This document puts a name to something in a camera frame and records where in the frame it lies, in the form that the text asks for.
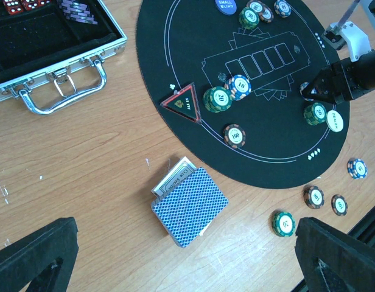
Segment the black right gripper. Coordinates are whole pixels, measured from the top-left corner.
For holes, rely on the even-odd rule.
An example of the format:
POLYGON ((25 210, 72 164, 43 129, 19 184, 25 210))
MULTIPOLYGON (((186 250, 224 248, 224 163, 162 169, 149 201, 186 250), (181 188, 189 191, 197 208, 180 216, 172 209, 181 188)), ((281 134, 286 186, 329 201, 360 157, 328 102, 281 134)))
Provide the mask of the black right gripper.
POLYGON ((325 67, 309 82, 310 91, 329 91, 316 93, 314 100, 332 104, 350 102, 375 90, 375 50, 362 55, 352 62, 343 59, 325 67))

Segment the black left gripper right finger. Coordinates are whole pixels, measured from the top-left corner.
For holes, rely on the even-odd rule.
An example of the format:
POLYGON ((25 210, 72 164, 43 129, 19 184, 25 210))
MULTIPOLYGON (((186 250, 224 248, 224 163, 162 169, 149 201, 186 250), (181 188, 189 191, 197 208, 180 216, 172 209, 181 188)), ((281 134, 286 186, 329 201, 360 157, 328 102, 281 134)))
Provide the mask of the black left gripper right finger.
POLYGON ((295 254, 309 291, 375 291, 375 249, 314 217, 296 229, 295 254))

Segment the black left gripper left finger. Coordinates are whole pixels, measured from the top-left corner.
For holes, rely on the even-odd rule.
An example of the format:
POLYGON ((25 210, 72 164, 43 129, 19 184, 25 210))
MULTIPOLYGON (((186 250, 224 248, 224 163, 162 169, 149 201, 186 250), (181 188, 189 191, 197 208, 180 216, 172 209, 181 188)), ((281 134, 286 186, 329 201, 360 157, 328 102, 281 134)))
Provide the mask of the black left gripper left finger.
POLYGON ((0 291, 66 291, 77 233, 74 217, 59 218, 0 250, 0 291))

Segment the blue chips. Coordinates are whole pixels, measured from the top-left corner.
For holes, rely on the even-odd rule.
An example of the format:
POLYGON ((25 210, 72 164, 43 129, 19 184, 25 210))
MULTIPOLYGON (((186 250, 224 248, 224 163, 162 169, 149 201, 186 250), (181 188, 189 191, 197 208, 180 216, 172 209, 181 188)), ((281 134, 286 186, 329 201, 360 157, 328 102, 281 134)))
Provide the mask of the blue chips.
POLYGON ((307 91, 306 88, 309 86, 309 82, 303 82, 300 84, 299 92, 301 97, 308 102, 313 102, 314 99, 311 97, 312 95, 316 94, 316 89, 312 88, 310 91, 307 91))
POLYGON ((231 99, 239 101, 251 93, 251 83, 244 75, 234 75, 225 82, 225 88, 230 92, 231 99))

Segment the green chips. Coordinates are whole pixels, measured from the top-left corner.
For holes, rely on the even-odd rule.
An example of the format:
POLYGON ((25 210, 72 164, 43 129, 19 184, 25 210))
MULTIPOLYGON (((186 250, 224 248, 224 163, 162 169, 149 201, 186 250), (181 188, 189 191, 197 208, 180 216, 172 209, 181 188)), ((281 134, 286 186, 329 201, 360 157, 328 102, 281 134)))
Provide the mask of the green chips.
POLYGON ((313 103, 305 107, 303 116, 309 125, 318 125, 326 121, 326 108, 321 103, 313 103))
POLYGON ((206 90, 203 95, 205 108, 212 113, 220 113, 231 108, 230 92, 221 86, 206 90))
POLYGON ((245 29, 253 30, 259 24, 259 21, 259 16, 251 8, 245 7, 239 13, 239 22, 245 29))

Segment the white dealer button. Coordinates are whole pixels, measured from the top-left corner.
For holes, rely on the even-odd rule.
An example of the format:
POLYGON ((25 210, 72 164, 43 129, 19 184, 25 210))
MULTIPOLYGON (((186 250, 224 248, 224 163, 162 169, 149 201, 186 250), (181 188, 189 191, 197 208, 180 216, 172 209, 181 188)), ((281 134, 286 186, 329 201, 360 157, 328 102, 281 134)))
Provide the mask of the white dealer button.
POLYGON ((341 132, 344 127, 343 118, 336 110, 327 112, 326 123, 328 128, 335 133, 341 132))

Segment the single brown chip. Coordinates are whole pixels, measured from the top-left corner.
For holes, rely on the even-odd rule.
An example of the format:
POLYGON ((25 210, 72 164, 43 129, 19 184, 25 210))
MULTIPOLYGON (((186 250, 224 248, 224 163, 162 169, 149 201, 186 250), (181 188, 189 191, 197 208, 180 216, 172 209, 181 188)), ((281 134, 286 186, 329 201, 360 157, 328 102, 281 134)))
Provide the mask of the single brown chip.
POLYGON ((225 143, 231 148, 240 148, 245 145, 247 135, 238 124, 232 123, 226 126, 223 135, 225 143))
POLYGON ((338 216, 345 216, 348 211, 348 204, 345 198, 339 194, 335 194, 331 199, 331 207, 338 216))

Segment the green poker chip stack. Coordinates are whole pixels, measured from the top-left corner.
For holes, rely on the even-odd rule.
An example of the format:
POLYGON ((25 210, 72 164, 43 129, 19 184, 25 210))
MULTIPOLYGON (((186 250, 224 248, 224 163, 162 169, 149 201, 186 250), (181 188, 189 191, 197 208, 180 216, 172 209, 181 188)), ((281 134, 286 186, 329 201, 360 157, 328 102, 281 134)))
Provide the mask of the green poker chip stack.
POLYGON ((280 237, 290 237, 295 232, 296 224, 291 213, 280 211, 272 217, 273 232, 280 237))

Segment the brown poker chip stack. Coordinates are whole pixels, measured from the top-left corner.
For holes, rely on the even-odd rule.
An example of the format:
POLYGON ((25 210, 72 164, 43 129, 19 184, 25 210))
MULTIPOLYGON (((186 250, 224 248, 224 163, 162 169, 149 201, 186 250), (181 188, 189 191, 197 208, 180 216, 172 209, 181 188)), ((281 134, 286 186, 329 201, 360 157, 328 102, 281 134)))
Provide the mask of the brown poker chip stack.
POLYGON ((318 186, 309 186, 304 189, 305 204, 311 209, 319 209, 324 205, 324 193, 318 186))

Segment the brown chip top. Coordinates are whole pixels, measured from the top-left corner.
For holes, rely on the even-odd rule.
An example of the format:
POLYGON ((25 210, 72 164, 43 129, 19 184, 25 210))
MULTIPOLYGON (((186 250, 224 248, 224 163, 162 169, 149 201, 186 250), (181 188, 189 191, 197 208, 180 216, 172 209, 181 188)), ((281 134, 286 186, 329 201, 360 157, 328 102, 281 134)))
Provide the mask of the brown chip top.
POLYGON ((274 18, 272 11, 267 7, 262 8, 262 11, 259 13, 259 17, 260 17, 261 21, 263 21, 265 23, 272 22, 273 18, 274 18))
POLYGON ((249 0, 246 4, 246 7, 252 9, 257 15, 264 11, 263 4, 258 0, 249 0))

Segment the purple small blind button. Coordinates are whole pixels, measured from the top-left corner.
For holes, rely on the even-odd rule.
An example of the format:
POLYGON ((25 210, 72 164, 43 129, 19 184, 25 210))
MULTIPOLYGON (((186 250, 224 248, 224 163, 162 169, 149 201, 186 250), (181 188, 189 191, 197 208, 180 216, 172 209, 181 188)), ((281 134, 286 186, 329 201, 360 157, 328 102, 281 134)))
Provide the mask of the purple small blind button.
POLYGON ((216 7, 225 15, 233 15, 237 11, 235 0, 215 0, 216 7))

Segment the red triangular all-in marker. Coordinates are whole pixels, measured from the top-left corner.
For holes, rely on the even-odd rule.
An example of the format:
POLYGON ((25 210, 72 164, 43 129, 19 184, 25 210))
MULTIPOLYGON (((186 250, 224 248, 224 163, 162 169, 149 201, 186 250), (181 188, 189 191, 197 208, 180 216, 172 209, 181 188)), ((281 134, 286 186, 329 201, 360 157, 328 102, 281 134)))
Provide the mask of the red triangular all-in marker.
POLYGON ((161 107, 197 124, 202 123, 195 84, 190 83, 160 103, 161 107))

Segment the blue-backed card deck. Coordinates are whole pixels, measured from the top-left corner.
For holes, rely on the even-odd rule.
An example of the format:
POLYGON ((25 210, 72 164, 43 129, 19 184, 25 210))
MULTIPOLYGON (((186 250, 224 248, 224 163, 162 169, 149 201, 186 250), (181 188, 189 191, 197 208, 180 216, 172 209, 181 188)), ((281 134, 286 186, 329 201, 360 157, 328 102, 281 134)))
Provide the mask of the blue-backed card deck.
POLYGON ((227 205, 227 197, 200 167, 151 208, 176 245, 185 248, 227 205))

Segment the blue poker chip stack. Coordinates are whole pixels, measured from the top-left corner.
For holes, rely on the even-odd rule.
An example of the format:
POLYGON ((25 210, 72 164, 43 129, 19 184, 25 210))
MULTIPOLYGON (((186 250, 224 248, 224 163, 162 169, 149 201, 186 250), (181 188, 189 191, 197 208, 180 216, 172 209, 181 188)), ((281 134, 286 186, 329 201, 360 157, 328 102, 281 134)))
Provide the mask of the blue poker chip stack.
POLYGON ((368 173, 365 162, 359 158, 350 159, 347 163, 347 170, 353 179, 366 178, 368 173))

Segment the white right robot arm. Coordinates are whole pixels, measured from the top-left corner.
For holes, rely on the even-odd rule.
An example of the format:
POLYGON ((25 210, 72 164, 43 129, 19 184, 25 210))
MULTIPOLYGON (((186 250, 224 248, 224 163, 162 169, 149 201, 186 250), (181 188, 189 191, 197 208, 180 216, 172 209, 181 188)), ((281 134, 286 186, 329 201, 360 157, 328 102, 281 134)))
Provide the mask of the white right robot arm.
POLYGON ((375 1, 354 1, 321 35, 335 50, 346 46, 349 57, 323 67, 308 85, 300 87, 303 98, 338 105, 375 90, 375 50, 368 35, 349 20, 358 4, 375 29, 375 1))

